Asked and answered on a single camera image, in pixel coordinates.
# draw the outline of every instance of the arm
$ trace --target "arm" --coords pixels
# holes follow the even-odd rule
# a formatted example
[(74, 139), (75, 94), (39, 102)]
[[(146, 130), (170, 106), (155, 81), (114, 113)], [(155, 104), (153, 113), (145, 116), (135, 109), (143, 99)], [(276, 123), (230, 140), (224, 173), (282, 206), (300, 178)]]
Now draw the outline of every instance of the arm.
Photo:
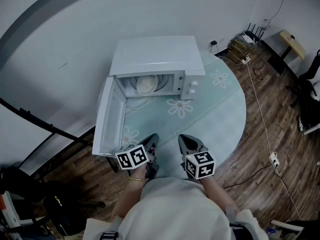
[(227, 192), (217, 183), (214, 177), (205, 177), (200, 179), (204, 191), (209, 199), (215, 202), (224, 213), (226, 207), (233, 207), (235, 214), (239, 213), (239, 207)]
[[(146, 178), (146, 166), (143, 164), (140, 167), (134, 169), (131, 177), (144, 180)], [(130, 209), (140, 201), (141, 192), (145, 185), (143, 181), (129, 180), (125, 189), (120, 194), (118, 201), (116, 202), (111, 215), (113, 221), (116, 216), (124, 218)]]

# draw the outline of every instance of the flower pattern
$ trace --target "flower pattern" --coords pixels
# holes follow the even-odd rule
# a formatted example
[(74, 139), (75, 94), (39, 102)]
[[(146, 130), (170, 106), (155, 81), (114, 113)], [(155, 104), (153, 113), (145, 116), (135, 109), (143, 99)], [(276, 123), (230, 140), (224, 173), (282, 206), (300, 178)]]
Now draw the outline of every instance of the flower pattern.
[(122, 149), (127, 148), (129, 145), (137, 145), (139, 142), (135, 139), (139, 135), (138, 130), (130, 132), (129, 126), (125, 125), (122, 130)]
[(178, 112), (178, 116), (182, 119), (186, 116), (186, 112), (191, 112), (194, 110), (194, 108), (190, 105), (187, 105), (191, 100), (178, 100), (176, 98), (175, 100), (170, 98), (166, 101), (170, 106), (172, 106), (168, 113), (169, 115), (173, 115), (174, 113)]
[(227, 84), (231, 84), (231, 81), (229, 79), (227, 79), (228, 77), (228, 74), (227, 73), (223, 73), (221, 74), (220, 70), (216, 70), (215, 71), (215, 74), (214, 73), (211, 73), (210, 74), (210, 77), (212, 77), (214, 80), (213, 80), (213, 85), (218, 85), (220, 84), (220, 86), (225, 89), (227, 87)]

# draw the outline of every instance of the bracelet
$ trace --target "bracelet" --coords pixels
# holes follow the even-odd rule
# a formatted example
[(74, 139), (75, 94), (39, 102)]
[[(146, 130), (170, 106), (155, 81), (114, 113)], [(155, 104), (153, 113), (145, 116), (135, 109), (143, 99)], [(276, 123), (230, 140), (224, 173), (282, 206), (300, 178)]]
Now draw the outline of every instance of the bracelet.
[(134, 178), (134, 177), (129, 177), (128, 180), (132, 180), (132, 181), (138, 181), (138, 182), (146, 182), (146, 179), (142, 179), (142, 178)]

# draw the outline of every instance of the white microwave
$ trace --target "white microwave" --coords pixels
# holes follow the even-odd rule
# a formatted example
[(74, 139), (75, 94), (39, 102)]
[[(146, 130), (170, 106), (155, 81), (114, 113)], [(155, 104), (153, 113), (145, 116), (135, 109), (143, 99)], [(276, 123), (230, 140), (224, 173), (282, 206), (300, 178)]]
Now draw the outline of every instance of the white microwave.
[(115, 157), (121, 150), (127, 98), (195, 99), (205, 75), (193, 36), (120, 40), (100, 93), (92, 154)]

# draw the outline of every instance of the light blue tablecloth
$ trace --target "light blue tablecloth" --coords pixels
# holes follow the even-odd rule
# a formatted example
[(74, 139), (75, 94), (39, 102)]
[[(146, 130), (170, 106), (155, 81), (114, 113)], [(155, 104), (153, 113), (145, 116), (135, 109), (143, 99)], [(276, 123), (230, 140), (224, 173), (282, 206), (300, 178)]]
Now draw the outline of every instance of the light blue tablecloth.
[[(136, 145), (157, 133), (158, 177), (185, 178), (180, 164), (178, 136), (192, 135), (213, 152), (219, 166), (236, 148), (246, 123), (246, 101), (241, 86), (228, 66), (214, 55), (200, 53), (205, 78), (198, 87), (198, 98), (180, 100), (179, 96), (156, 96), (137, 110), (127, 109), (122, 147)], [(147, 98), (128, 103), (144, 103)]]

